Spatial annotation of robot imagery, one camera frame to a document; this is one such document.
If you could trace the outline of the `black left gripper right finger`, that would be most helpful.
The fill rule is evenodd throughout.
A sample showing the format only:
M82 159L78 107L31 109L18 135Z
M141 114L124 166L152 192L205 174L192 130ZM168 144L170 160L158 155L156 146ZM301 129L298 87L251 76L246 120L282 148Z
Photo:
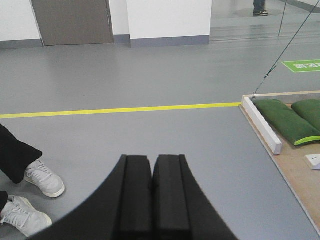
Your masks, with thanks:
M152 179L155 240L235 240L185 155L160 155Z

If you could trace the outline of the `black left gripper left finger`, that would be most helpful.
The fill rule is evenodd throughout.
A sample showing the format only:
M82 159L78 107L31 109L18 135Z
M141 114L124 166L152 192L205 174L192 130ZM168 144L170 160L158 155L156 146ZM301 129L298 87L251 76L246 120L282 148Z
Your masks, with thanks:
M152 173L147 156L122 155L81 205L33 240L152 239Z

